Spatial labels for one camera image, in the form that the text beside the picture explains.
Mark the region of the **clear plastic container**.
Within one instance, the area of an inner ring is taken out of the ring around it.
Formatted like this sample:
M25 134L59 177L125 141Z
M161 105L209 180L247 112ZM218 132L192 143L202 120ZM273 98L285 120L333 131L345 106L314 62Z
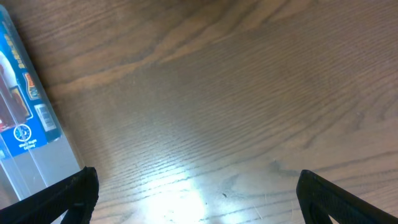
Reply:
M1 8L1 208L81 169L9 13Z

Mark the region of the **blue Kool Fever box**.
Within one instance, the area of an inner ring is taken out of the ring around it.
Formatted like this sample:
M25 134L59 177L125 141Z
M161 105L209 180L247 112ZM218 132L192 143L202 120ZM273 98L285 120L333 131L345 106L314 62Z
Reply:
M29 73L16 41L1 23L1 137L12 157L56 141L61 131Z

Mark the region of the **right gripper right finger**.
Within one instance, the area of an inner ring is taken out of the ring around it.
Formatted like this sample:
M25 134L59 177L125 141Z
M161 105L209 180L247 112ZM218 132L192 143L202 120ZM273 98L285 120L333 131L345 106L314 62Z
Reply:
M310 170L302 170L296 187L306 224L397 223L397 217L365 202Z

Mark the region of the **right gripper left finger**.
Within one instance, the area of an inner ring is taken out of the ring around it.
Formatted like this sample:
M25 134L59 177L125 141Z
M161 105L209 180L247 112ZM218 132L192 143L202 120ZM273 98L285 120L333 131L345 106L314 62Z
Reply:
M1 210L1 224L52 223L61 215L62 223L91 220L99 199L99 180L94 167L81 171L30 197Z

